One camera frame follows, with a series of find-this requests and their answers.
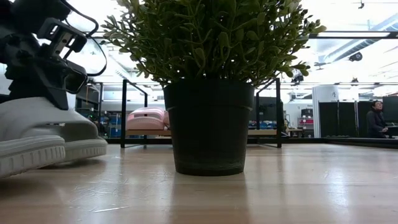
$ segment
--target ceiling pipe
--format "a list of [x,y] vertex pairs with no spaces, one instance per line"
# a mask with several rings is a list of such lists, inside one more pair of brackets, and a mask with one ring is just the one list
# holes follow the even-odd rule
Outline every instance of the ceiling pipe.
[[[390,18],[386,19],[385,21],[381,22],[380,24],[374,26],[371,31],[398,31],[398,13],[394,14]],[[367,39],[367,40],[352,40],[349,41],[347,44],[339,47],[332,53],[326,55],[323,58],[323,62],[327,62],[328,60],[331,60],[330,62],[336,62],[338,60],[341,60],[343,58],[349,57],[350,55],[353,55],[355,52],[358,52],[365,47],[368,47],[380,39]]]

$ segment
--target wooden shelf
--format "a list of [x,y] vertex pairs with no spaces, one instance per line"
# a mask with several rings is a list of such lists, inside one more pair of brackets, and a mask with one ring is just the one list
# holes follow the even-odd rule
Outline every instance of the wooden shelf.
[[[170,136],[170,130],[127,130],[126,135],[158,135]],[[272,136],[276,135],[276,130],[249,130],[250,136]]]
[[170,136],[170,130],[127,130],[126,135],[161,135]]

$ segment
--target shoe sole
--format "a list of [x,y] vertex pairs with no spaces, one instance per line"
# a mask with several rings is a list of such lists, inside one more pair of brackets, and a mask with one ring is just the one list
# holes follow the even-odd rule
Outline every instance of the shoe sole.
[[64,144],[65,141],[59,136],[1,142],[0,178],[62,162],[65,159]]
[[108,143],[103,139],[66,142],[64,162],[105,155],[107,145]]

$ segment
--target dark clothing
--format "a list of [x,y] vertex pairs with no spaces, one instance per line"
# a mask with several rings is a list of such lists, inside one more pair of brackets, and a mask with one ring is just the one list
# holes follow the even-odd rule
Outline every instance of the dark clothing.
[[369,138],[386,138],[382,130],[387,126],[381,111],[372,109],[366,115]]

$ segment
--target pink object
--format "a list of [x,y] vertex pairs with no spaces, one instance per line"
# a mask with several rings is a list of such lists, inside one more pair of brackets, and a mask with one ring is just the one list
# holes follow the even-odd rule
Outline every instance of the pink object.
[[127,117],[127,130],[164,130],[162,108],[139,108]]

